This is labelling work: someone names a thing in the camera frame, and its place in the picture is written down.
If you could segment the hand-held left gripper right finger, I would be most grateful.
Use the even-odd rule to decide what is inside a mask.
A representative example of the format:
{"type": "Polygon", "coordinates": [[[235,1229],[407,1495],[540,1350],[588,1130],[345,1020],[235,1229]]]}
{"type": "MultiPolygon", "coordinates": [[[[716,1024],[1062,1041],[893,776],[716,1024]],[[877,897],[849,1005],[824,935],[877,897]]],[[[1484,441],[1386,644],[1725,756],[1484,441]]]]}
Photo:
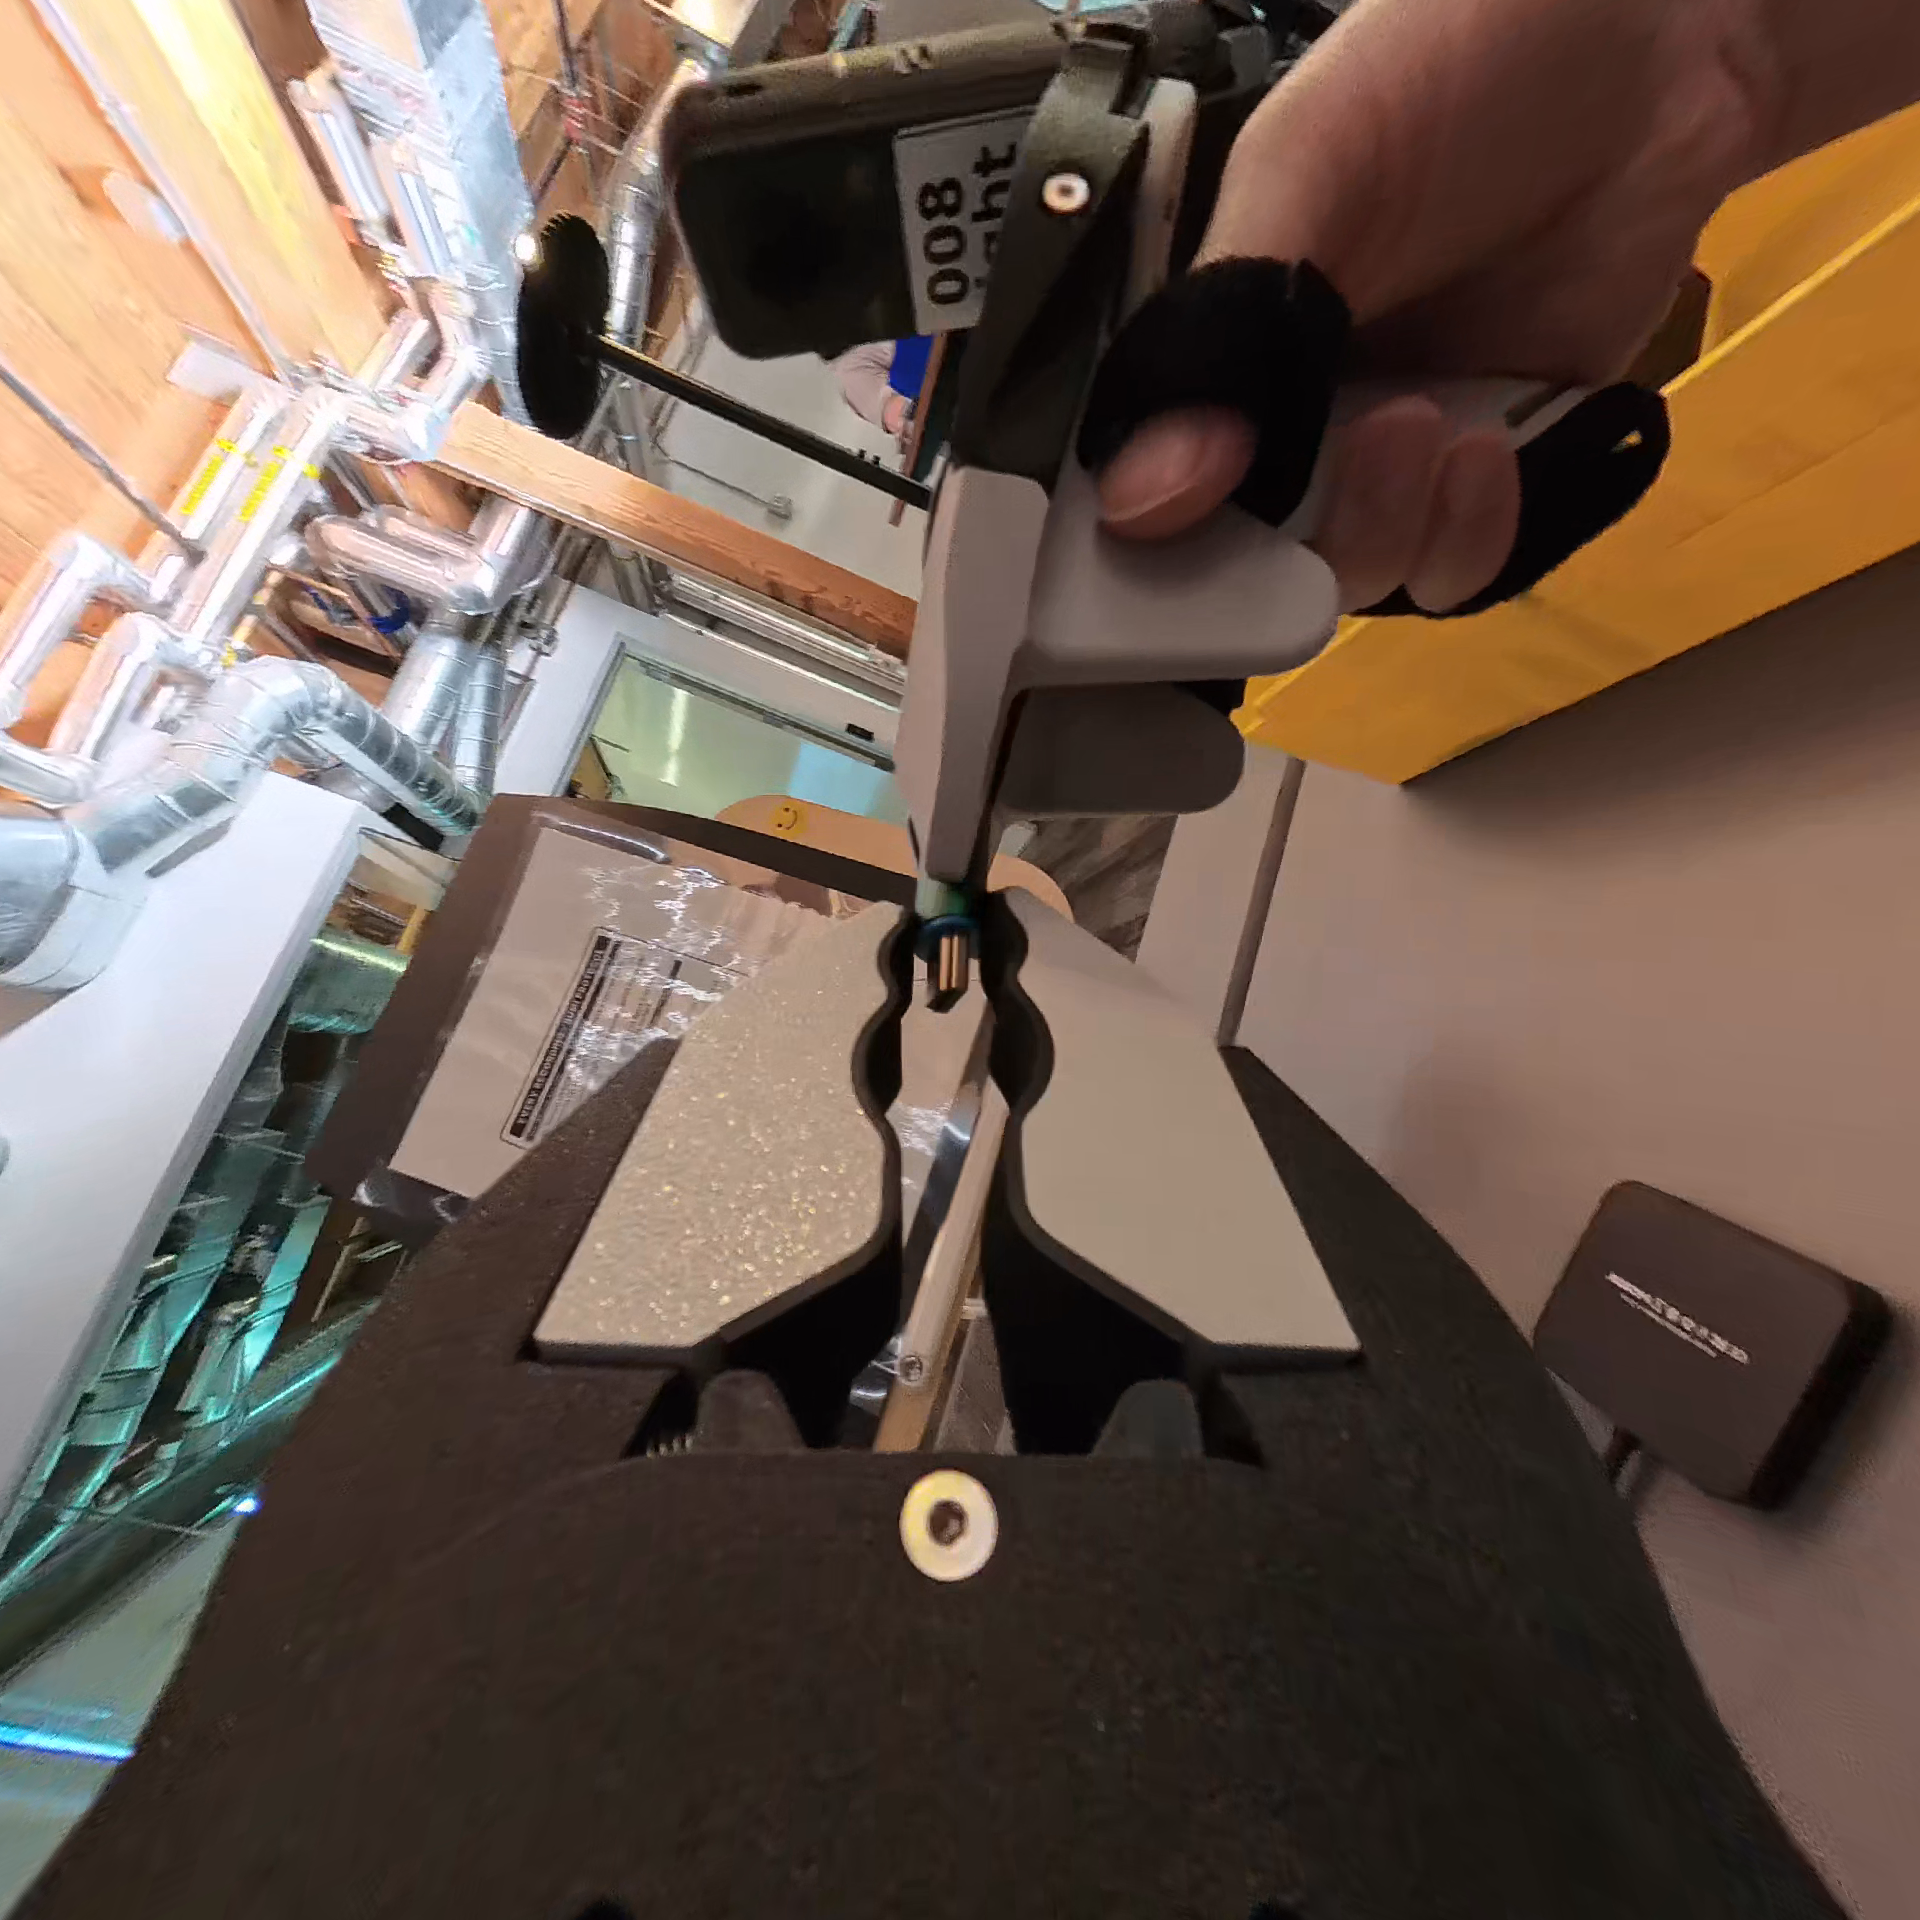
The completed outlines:
{"type": "Polygon", "coordinates": [[[1026,1246],[1204,1367],[1354,1362],[1358,1335],[1204,1020],[1033,890],[991,902],[985,963],[1026,1246]]]}

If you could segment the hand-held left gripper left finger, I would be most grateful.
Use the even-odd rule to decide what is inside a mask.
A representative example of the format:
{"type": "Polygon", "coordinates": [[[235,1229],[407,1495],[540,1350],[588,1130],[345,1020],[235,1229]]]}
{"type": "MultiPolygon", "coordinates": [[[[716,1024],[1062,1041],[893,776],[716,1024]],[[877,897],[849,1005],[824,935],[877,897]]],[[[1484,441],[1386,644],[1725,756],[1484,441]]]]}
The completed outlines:
{"type": "Polygon", "coordinates": [[[546,1362],[863,1369],[899,1325],[910,915],[819,922],[697,1018],[537,1328],[546,1362]]]}

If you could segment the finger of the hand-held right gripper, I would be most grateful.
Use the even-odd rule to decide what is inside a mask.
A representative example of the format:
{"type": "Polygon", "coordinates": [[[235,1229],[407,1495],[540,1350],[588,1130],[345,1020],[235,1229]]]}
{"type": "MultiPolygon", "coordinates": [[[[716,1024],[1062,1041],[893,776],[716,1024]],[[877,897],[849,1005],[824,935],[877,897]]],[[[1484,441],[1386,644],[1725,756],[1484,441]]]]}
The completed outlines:
{"type": "Polygon", "coordinates": [[[1196,813],[1244,776],[1244,734],[1188,685],[1033,687],[985,756],[977,895],[1003,825],[1196,813]]]}
{"type": "Polygon", "coordinates": [[[1337,579],[1302,541],[1227,506],[1171,541],[1118,541],[1082,469],[1052,493],[956,468],[910,644],[896,771],[920,874],[977,888],[985,756],[1033,687],[1246,685],[1309,662],[1337,579]]]}

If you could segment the person's right hand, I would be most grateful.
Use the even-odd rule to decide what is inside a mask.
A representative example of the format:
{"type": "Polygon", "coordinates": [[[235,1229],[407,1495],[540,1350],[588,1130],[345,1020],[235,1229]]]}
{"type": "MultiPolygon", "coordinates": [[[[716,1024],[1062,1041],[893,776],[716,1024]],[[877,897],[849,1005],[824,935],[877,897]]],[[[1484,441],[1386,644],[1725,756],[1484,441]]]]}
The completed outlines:
{"type": "MultiPolygon", "coordinates": [[[[1918,101],[1918,5],[1354,5],[1239,131],[1192,267],[1309,263],[1358,378],[1618,378],[1712,212],[1918,101]]],[[[1258,429],[1140,422],[1100,479],[1115,538],[1170,541],[1250,479],[1258,429]]],[[[1316,551],[1343,611],[1448,613],[1521,534],[1500,433],[1427,397],[1354,412],[1316,551]]]]}

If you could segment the silver metal bar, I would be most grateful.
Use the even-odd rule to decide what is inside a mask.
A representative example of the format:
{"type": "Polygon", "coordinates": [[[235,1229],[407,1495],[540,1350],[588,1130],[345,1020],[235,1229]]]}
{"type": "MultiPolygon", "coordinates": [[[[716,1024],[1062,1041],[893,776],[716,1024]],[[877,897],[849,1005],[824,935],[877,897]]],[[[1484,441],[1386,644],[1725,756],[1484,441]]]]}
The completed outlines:
{"type": "Polygon", "coordinates": [[[877,1413],[877,1454],[920,1454],[939,1428],[950,1377],[965,1350],[978,1237],[1003,1128],[1007,1103],[992,1082],[991,1031],[978,1031],[907,1240],[901,1277],[910,1282],[910,1302],[877,1413]]]}

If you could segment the wooden board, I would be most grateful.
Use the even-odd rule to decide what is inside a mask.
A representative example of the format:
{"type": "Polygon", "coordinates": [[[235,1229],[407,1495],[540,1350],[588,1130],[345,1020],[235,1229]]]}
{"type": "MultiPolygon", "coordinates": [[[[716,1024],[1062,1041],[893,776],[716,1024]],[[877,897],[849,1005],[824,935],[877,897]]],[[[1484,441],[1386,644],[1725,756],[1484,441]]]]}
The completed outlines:
{"type": "MultiPolygon", "coordinates": [[[[732,825],[745,832],[772,834],[765,832],[769,806],[779,800],[794,800],[784,792],[758,792],[737,805],[727,805],[716,823],[732,825]]],[[[916,880],[916,855],[910,844],[907,825],[875,823],[863,813],[849,813],[827,805],[797,800],[808,811],[808,828],[800,834],[772,834],[787,845],[800,845],[811,854],[827,854],[859,867],[877,867],[887,874],[899,874],[907,880],[916,880]]],[[[991,861],[991,888],[992,890],[1028,890],[1042,897],[1049,908],[1056,908],[1062,919],[1074,919],[1074,908],[1062,895],[1062,888],[1047,879],[1033,861],[992,854],[991,861]]]]}

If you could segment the black round disc on rod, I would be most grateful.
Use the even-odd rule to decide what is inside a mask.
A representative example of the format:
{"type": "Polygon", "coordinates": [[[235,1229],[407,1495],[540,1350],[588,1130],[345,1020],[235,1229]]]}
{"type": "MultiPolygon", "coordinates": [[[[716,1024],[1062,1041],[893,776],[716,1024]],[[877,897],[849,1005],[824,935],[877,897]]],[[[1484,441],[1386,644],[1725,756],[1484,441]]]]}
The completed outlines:
{"type": "Polygon", "coordinates": [[[920,514],[934,506],[934,487],[882,468],[877,458],[779,422],[696,376],[668,367],[638,348],[617,345],[605,329],[612,318],[612,260],[586,217],[558,213],[545,222],[521,239],[516,256],[516,383],[524,412],[540,434],[556,441],[586,434],[607,376],[617,376],[875,487],[899,506],[920,514]]]}

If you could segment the black display board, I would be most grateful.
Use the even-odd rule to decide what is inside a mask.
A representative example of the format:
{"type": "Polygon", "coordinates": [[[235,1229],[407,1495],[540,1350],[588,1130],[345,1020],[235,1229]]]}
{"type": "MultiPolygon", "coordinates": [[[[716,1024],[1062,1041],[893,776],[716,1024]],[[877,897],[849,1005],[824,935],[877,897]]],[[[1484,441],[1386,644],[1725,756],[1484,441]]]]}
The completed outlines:
{"type": "Polygon", "coordinates": [[[392,1220],[405,1240],[425,1240],[466,1209],[466,1201],[453,1195],[395,1175],[388,1158],[443,1057],[449,1029],[471,998],[477,968],[504,922],[540,828],[580,832],[612,845],[634,845],[642,832],[668,832],[789,879],[815,879],[859,890],[869,905],[914,905],[916,880],[697,813],[562,798],[493,800],[477,834],[456,862],[447,902],[428,915],[395,991],[356,1054],[349,1087],[336,1096],[323,1135],[305,1156],[305,1168],[332,1201],[350,1201],[363,1211],[392,1220]]]}

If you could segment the small black box device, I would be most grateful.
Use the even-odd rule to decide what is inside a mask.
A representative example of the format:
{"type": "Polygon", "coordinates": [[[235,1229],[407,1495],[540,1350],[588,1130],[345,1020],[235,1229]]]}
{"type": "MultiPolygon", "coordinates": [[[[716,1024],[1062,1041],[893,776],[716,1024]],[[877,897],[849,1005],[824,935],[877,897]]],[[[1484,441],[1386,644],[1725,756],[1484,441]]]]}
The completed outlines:
{"type": "Polygon", "coordinates": [[[1625,1181],[1575,1240],[1529,1348],[1632,1457],[1715,1504],[1781,1509],[1890,1337],[1883,1293],[1625,1181]]]}

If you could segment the silver insulated ceiling pipes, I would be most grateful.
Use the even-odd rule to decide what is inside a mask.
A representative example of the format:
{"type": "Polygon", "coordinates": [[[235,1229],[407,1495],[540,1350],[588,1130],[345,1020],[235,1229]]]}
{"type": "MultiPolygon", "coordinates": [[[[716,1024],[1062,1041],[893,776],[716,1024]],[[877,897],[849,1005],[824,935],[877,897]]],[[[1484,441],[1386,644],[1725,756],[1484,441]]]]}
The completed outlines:
{"type": "Polygon", "coordinates": [[[2,5],[2,998],[108,968],[273,771],[474,828],[550,521],[516,272],[588,212],[605,5],[2,5]]]}

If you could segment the yellow plastic bin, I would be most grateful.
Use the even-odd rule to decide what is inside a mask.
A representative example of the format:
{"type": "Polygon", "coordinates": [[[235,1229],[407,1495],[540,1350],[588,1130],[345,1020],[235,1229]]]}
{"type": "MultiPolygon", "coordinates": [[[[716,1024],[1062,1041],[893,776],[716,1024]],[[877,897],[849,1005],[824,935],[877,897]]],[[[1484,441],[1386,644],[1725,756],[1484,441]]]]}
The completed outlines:
{"type": "Polygon", "coordinates": [[[1918,109],[1732,197],[1647,497],[1523,599],[1350,617],[1250,745],[1406,782],[1918,544],[1918,109]]]}

